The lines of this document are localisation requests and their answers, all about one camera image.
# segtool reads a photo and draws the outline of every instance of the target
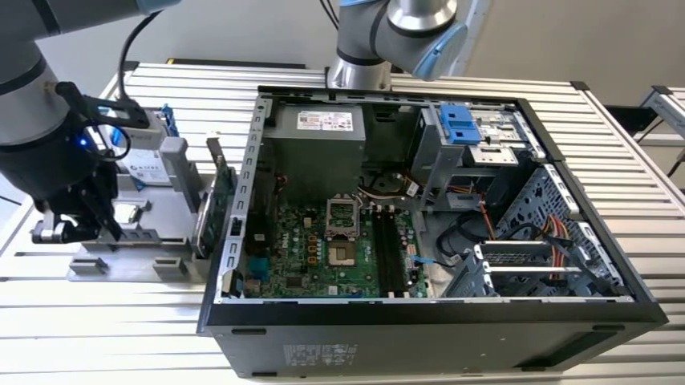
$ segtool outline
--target aluminum extrusion table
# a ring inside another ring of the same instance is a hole
[[[126,78],[126,92],[144,107],[169,104],[188,140],[188,158],[201,172],[212,172],[208,135],[219,135],[229,165],[240,168],[256,87],[323,83],[321,71],[141,64]],[[595,96],[570,82],[447,78],[424,83],[393,75],[392,86],[411,93],[528,99],[668,316],[659,330],[588,363],[563,374],[531,376],[563,385],[685,383],[685,197]],[[112,80],[101,97],[114,91]],[[66,282],[78,245],[32,244],[37,217],[26,201],[0,235],[0,374],[13,373],[0,381],[237,381],[213,340],[193,335],[201,285]],[[490,380],[421,376],[307,381]],[[531,378],[515,375],[495,381],[528,383]]]

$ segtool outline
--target side panel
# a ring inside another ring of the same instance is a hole
[[[635,334],[590,323],[212,327],[240,377],[562,371]]]

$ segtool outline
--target sticker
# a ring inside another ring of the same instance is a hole
[[[142,183],[169,183],[164,163],[154,151],[132,148],[121,163]]]
[[[353,131],[352,112],[301,111],[297,114],[297,129]]]
[[[411,182],[411,184],[408,185],[408,188],[407,188],[407,195],[413,198],[416,196],[416,193],[417,193],[417,184]]]
[[[339,367],[352,365],[357,346],[356,343],[283,345],[285,365],[289,367],[315,367],[317,365]]]

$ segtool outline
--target expansion slot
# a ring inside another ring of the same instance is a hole
[[[388,211],[375,212],[371,223],[373,227],[380,295],[400,297],[407,287],[404,286],[401,255],[399,253],[399,234],[396,231],[393,213]]]

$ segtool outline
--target robotic arm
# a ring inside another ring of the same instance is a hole
[[[466,41],[456,0],[340,0],[336,58],[329,88],[389,90],[389,64],[435,80]]]
[[[389,63],[433,80],[455,59],[466,26],[455,0],[339,0],[336,60],[327,86],[389,89]],[[33,242],[86,241],[102,230],[118,240],[113,218],[116,163],[85,128],[146,128],[144,110],[80,94],[58,83],[34,44],[56,34],[152,14],[180,0],[2,0],[0,6],[0,172],[45,214]],[[113,118],[100,107],[122,113]]]
[[[5,0],[0,6],[0,171],[45,214],[34,242],[85,241],[101,229],[118,239],[110,203],[116,165],[104,161],[106,154],[98,154],[85,128],[105,123],[148,126],[133,102],[97,100],[70,83],[57,83],[34,40],[149,14],[178,1]],[[126,118],[102,116],[100,106],[124,111]]]

